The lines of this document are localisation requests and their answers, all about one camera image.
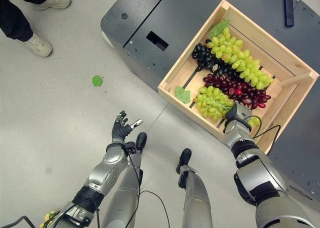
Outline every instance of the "wooden box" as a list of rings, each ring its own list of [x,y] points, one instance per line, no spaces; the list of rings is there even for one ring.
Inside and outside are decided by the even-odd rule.
[[[158,86],[159,94],[220,141],[225,141],[225,121],[222,119],[214,123],[210,118],[203,118],[197,108],[192,106],[192,100],[197,96],[199,88],[204,86],[203,77],[207,76],[209,71],[195,72],[197,62],[192,59],[191,53],[196,44],[205,44],[209,30],[221,20],[230,20],[228,27],[231,36],[242,39],[242,50],[249,49],[253,58],[261,61],[262,71],[274,77],[274,82],[266,90],[271,99],[265,108],[258,107],[252,114],[262,120],[260,132],[274,125],[281,125],[281,133],[319,74],[226,0],[220,2],[162,80]],[[176,86],[184,87],[185,84],[185,89],[189,90],[191,95],[191,102],[188,104],[179,101],[174,94]],[[252,129],[251,134],[256,131],[257,127]],[[275,133],[276,129],[255,140],[265,153],[269,152]]]

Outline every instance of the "green leaf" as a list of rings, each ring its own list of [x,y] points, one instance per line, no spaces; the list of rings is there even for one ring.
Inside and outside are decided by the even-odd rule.
[[[229,24],[230,20],[222,20],[220,21],[218,24],[216,24],[210,31],[209,31],[209,39],[211,39],[212,37],[216,37],[217,35],[219,35],[220,33],[222,33],[222,31],[224,30],[224,28],[226,28]]]
[[[95,87],[99,87],[101,86],[102,84],[102,78],[99,76],[99,75],[95,75],[93,78],[92,78],[92,84],[95,86]]]
[[[174,90],[174,96],[184,104],[188,104],[190,102],[190,90],[185,90],[179,85],[177,85]]]

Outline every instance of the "person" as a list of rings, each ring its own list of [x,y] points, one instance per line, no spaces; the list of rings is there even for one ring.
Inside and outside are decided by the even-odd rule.
[[[71,0],[24,0],[33,3],[37,10],[49,7],[65,9]],[[0,0],[0,27],[4,34],[14,40],[20,40],[40,57],[47,57],[52,52],[51,44],[34,33],[21,10],[9,0]]]

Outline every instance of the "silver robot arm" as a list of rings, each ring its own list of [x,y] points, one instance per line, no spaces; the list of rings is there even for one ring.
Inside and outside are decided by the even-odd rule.
[[[83,228],[88,227],[104,197],[118,180],[119,175],[128,165],[125,137],[143,120],[125,125],[126,113],[120,112],[112,129],[112,143],[106,148],[102,161],[92,170],[83,187],[73,200],[66,204],[48,228]]]
[[[238,168],[235,184],[241,197],[256,206],[257,228],[314,228],[307,214],[287,195],[285,181],[267,155],[250,137],[251,128],[244,118],[251,114],[236,101],[226,114],[224,132]]]

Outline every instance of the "white sneaker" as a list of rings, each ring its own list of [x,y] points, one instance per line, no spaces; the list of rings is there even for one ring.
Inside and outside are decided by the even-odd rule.
[[[52,46],[49,42],[41,39],[37,34],[24,42],[37,56],[47,57],[52,52]]]
[[[45,2],[41,4],[35,4],[35,8],[37,10],[45,10],[49,7],[55,8],[55,9],[65,9],[70,5],[71,0],[46,0]]]

